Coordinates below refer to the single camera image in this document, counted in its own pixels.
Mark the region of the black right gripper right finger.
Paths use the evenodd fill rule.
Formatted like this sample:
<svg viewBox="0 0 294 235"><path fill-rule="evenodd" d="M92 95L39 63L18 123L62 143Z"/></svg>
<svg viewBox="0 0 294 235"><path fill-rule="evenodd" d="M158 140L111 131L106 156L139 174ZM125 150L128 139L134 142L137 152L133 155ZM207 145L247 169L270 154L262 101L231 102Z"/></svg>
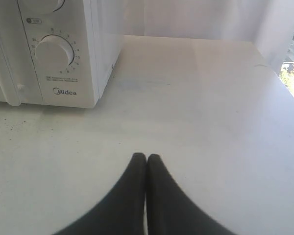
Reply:
<svg viewBox="0 0 294 235"><path fill-rule="evenodd" d="M191 201L157 154L147 160L146 199L150 235L232 234Z"/></svg>

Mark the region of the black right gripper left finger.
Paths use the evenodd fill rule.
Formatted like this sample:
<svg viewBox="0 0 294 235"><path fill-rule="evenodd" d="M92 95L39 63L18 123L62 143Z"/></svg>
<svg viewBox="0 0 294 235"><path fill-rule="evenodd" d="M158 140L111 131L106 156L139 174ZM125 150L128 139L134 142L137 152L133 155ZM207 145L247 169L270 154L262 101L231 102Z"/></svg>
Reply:
<svg viewBox="0 0 294 235"><path fill-rule="evenodd" d="M58 235L143 235L147 160L134 153L102 200Z"/></svg>

